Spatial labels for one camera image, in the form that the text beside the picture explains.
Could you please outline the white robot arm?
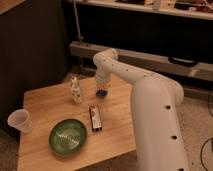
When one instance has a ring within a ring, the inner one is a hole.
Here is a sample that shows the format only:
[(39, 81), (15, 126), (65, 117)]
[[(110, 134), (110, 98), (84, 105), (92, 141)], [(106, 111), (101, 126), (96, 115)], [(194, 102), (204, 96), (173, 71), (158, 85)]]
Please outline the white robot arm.
[(176, 106), (184, 98), (182, 86), (161, 74), (118, 60), (114, 49), (93, 57), (99, 84), (112, 74), (132, 85), (130, 105), (140, 171), (189, 171)]

